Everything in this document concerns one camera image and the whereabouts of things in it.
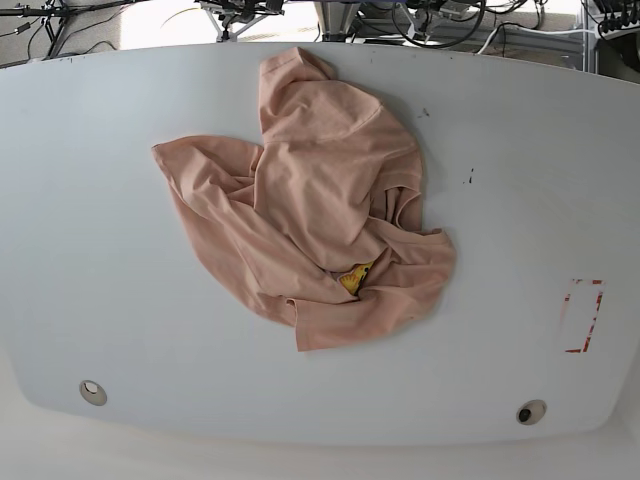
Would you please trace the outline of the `peach pink T-shirt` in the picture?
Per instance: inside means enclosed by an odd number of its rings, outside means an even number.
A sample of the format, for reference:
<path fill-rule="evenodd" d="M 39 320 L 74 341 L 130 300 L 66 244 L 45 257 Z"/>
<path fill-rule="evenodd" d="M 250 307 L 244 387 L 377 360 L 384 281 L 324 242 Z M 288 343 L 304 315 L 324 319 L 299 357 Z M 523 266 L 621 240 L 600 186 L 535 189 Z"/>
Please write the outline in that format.
<path fill-rule="evenodd" d="M 299 351 L 383 337 L 425 317 L 456 260 L 422 226 L 423 157 L 370 93 L 301 48 L 261 63 L 263 141 L 156 145 L 196 257 Z"/>

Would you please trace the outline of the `right round table grommet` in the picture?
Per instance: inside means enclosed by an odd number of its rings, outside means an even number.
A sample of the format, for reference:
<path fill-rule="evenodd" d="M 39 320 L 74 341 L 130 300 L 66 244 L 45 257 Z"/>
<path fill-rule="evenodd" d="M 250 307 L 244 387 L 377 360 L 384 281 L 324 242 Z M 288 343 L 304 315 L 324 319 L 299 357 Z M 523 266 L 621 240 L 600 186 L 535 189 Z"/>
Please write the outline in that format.
<path fill-rule="evenodd" d="M 516 419 L 521 425 L 532 426 L 545 416 L 546 411 L 547 405 L 543 400 L 530 400 L 518 409 Z"/>

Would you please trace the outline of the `round table grommet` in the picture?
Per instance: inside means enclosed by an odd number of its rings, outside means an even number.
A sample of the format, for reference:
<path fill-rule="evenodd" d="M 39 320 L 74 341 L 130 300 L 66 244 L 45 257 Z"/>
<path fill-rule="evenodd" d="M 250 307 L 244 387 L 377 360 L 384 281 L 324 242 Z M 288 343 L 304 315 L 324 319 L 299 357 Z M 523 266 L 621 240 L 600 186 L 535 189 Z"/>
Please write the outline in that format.
<path fill-rule="evenodd" d="M 91 380 L 82 380 L 79 384 L 81 397 L 89 404 L 101 407 L 107 403 L 106 391 L 98 383 Z"/>
<path fill-rule="evenodd" d="M 543 400 L 530 400 L 518 409 L 516 419 L 521 425 L 532 426 L 545 416 L 546 411 L 547 405 Z"/>

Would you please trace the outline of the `left round table grommet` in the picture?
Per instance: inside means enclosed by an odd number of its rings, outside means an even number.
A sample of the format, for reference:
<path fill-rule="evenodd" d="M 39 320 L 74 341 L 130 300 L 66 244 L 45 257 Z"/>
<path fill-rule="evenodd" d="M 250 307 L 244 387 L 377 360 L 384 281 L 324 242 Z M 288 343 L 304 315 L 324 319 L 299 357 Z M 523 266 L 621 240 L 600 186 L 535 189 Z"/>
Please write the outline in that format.
<path fill-rule="evenodd" d="M 82 380 L 79 384 L 81 397 L 89 404 L 101 407 L 107 403 L 106 391 L 98 383 L 91 380 Z"/>

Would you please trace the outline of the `red tape rectangle marking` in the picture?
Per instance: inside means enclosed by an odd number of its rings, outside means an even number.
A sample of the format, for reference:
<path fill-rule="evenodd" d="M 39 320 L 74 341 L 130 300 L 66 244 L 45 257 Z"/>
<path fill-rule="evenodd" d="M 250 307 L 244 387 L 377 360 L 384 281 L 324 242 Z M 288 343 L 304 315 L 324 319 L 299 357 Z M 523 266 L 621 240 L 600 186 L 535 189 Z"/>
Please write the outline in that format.
<path fill-rule="evenodd" d="M 572 280 L 560 318 L 559 343 L 563 352 L 578 354 L 588 351 L 605 286 L 604 280 Z"/>

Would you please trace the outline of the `black tripod stand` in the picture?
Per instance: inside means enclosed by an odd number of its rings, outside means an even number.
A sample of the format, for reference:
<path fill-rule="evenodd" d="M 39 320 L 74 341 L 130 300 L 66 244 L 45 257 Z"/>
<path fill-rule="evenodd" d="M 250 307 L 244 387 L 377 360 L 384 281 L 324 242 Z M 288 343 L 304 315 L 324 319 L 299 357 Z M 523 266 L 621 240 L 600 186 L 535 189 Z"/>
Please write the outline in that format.
<path fill-rule="evenodd" d="M 63 34 L 71 20 L 83 14 L 120 8 L 130 4 L 130 1 L 107 1 L 98 4 L 71 5 L 67 1 L 44 1 L 41 7 L 32 8 L 27 4 L 17 3 L 11 8 L 2 8 L 1 17 L 34 19 L 40 23 L 49 40 L 49 48 L 45 58 L 50 59 L 60 53 Z"/>

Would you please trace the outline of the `grey metal centre post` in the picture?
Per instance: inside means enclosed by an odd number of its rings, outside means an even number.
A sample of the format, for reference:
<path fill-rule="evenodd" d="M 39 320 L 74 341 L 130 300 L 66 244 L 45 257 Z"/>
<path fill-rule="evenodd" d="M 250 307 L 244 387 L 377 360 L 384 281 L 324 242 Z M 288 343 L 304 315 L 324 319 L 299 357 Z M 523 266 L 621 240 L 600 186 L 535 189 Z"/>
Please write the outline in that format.
<path fill-rule="evenodd" d="M 318 17 L 323 42 L 344 42 L 353 20 L 360 10 L 360 1 L 317 1 L 314 8 Z"/>

